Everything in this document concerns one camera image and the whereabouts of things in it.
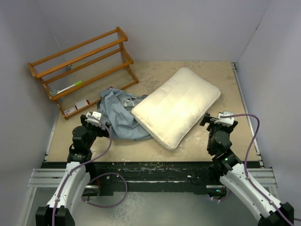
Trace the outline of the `grey striped pillowcase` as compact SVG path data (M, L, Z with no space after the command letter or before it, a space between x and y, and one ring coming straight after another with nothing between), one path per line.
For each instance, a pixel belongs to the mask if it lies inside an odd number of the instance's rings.
M101 100L97 104L97 111L102 114L102 122L110 125L115 139L145 140L152 136L131 114L147 95L136 96L120 89L109 88L99 93Z

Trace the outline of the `cream pillow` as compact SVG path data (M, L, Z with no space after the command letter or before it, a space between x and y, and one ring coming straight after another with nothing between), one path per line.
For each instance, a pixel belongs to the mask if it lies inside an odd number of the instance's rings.
M172 151L220 95L216 86L182 67L131 114L159 144Z

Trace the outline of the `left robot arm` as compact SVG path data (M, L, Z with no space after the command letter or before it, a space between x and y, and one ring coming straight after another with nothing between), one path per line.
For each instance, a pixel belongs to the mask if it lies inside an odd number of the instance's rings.
M58 188L45 207L38 207L35 213L37 226L74 226L72 216L86 185L96 181L97 173L93 162L104 156L111 147L112 135L102 121L99 112L88 112L81 116L81 126L72 131L72 144L69 147L66 169ZM107 137L106 150L92 157L91 147L98 137Z

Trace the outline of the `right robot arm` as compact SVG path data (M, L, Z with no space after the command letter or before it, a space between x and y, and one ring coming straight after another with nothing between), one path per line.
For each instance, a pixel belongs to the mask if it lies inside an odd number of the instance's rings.
M206 113L200 125L208 124L207 151L213 157L209 179L226 186L250 210L260 226L294 225L294 208L269 193L248 171L247 162L241 161L231 150L230 134L237 126L236 114Z

